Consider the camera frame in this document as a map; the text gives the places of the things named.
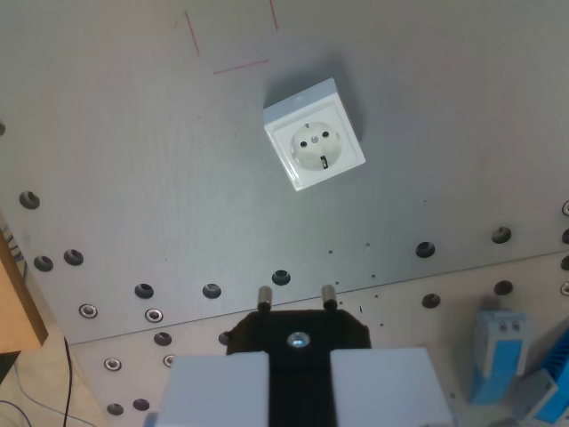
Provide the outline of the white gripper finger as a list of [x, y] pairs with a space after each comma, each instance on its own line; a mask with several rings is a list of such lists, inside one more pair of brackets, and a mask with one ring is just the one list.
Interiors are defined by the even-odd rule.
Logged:
[[179, 356], [147, 426], [268, 426], [269, 356]]
[[453, 426], [454, 417], [424, 348], [334, 350], [339, 426]]

